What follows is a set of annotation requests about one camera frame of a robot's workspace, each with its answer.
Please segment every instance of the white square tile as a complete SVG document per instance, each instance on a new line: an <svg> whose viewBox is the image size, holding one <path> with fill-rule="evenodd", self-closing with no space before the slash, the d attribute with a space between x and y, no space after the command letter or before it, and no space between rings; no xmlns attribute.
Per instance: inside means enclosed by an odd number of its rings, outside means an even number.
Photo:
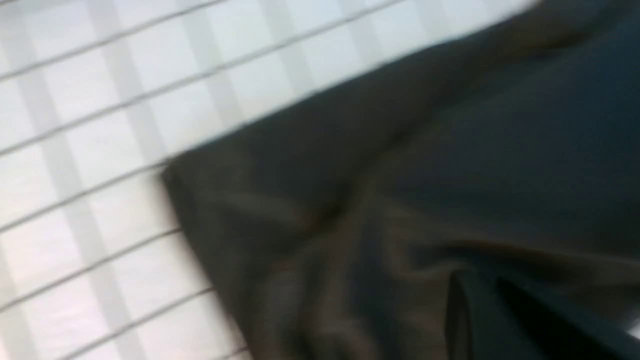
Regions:
<svg viewBox="0 0 640 360"><path fill-rule="evenodd" d="M346 26L339 26L302 42L311 74L318 87L342 82L362 70L362 62Z"/></svg>
<svg viewBox="0 0 640 360"><path fill-rule="evenodd" d="M0 74L4 74L11 69L9 65L9 60L6 57L6 52L2 44L0 44Z"/></svg>
<svg viewBox="0 0 640 360"><path fill-rule="evenodd" d="M160 95L150 104L171 154L188 150L225 131L203 81Z"/></svg>
<svg viewBox="0 0 640 360"><path fill-rule="evenodd" d="M44 68L44 76L63 122L118 102L118 94L99 50Z"/></svg>
<svg viewBox="0 0 640 360"><path fill-rule="evenodd" d="M9 353L6 351L6 346L2 337L0 337L0 360L10 360Z"/></svg>
<svg viewBox="0 0 640 360"><path fill-rule="evenodd" d="M155 172L146 172L88 197L109 254L176 228Z"/></svg>
<svg viewBox="0 0 640 360"><path fill-rule="evenodd" d="M66 135L80 180L87 188L144 165L122 111L75 127Z"/></svg>
<svg viewBox="0 0 640 360"><path fill-rule="evenodd" d="M427 36L412 1L403 1L371 15L385 57L393 60L427 45Z"/></svg>
<svg viewBox="0 0 640 360"><path fill-rule="evenodd" d="M173 83L198 71L181 19L153 26L127 39L146 91Z"/></svg>
<svg viewBox="0 0 640 360"><path fill-rule="evenodd" d="M178 235L145 245L111 266L134 319L208 286L186 241Z"/></svg>
<svg viewBox="0 0 640 360"><path fill-rule="evenodd" d="M27 106L12 79L0 83L0 150L35 135Z"/></svg>
<svg viewBox="0 0 640 360"><path fill-rule="evenodd" d="M0 234L0 243L18 296L82 267L71 228L60 210Z"/></svg>
<svg viewBox="0 0 640 360"><path fill-rule="evenodd" d="M338 0L287 0L287 7L298 33L312 31L342 18Z"/></svg>
<svg viewBox="0 0 640 360"><path fill-rule="evenodd" d="M364 3L370 8L372 8L374 6L380 6L380 5L382 5L384 3L387 3L387 2L388 2L388 0L364 0Z"/></svg>
<svg viewBox="0 0 640 360"><path fill-rule="evenodd" d="M442 2L442 6L454 37L468 35L490 23L483 0L447 0Z"/></svg>
<svg viewBox="0 0 640 360"><path fill-rule="evenodd" d="M273 44L258 0L232 0L207 10L222 60L229 62Z"/></svg>
<svg viewBox="0 0 640 360"><path fill-rule="evenodd" d="M230 69L228 74L240 108L249 119L255 120L293 99L287 73L275 54Z"/></svg>
<svg viewBox="0 0 640 360"><path fill-rule="evenodd" d="M138 327L142 347L153 360L210 360L227 355L209 322L207 297L198 297Z"/></svg>
<svg viewBox="0 0 640 360"><path fill-rule="evenodd" d="M177 11L176 0L113 0L113 2L125 29Z"/></svg>
<svg viewBox="0 0 640 360"><path fill-rule="evenodd" d="M0 174L0 226L58 200L39 145L0 157Z"/></svg>
<svg viewBox="0 0 640 360"><path fill-rule="evenodd" d="M521 13L530 9L539 0L509 0L514 13Z"/></svg>
<svg viewBox="0 0 640 360"><path fill-rule="evenodd" d="M41 4L24 13L27 29L40 60L96 40L91 17L83 1Z"/></svg>
<svg viewBox="0 0 640 360"><path fill-rule="evenodd" d="M22 309L43 360L58 359L109 332L87 277L27 300Z"/></svg>
<svg viewBox="0 0 640 360"><path fill-rule="evenodd" d="M111 341L101 345L83 355L74 357L74 360L120 360L120 354L116 345Z"/></svg>

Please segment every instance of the dark clothing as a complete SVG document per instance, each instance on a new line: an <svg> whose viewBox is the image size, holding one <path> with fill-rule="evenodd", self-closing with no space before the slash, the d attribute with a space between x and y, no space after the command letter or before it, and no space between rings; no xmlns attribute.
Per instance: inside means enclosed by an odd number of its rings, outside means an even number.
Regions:
<svg viewBox="0 0 640 360"><path fill-rule="evenodd" d="M256 360L446 359L451 272L640 316L640 5L548 0L172 161Z"/></svg>

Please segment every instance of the white grid surface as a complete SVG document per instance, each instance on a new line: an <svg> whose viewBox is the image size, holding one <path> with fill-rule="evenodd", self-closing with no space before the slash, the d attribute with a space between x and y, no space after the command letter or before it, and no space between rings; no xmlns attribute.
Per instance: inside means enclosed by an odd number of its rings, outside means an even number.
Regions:
<svg viewBox="0 0 640 360"><path fill-rule="evenodd" d="M530 2L0 1L0 360L246 358L163 163Z"/></svg>

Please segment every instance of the black cloth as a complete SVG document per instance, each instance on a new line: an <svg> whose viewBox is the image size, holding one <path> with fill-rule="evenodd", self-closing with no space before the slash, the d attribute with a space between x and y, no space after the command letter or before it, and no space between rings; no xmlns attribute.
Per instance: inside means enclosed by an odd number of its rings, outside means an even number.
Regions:
<svg viewBox="0 0 640 360"><path fill-rule="evenodd" d="M548 0L163 174L256 360L445 359L451 273L640 316L640 6Z"/></svg>

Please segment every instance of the wire grid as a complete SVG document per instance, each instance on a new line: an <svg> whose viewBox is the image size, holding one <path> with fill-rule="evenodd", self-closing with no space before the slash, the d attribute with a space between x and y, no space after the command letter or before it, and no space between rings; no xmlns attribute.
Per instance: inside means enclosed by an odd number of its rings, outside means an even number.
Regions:
<svg viewBox="0 0 640 360"><path fill-rule="evenodd" d="M0 359L248 357L157 171L529 3L0 1Z"/></svg>

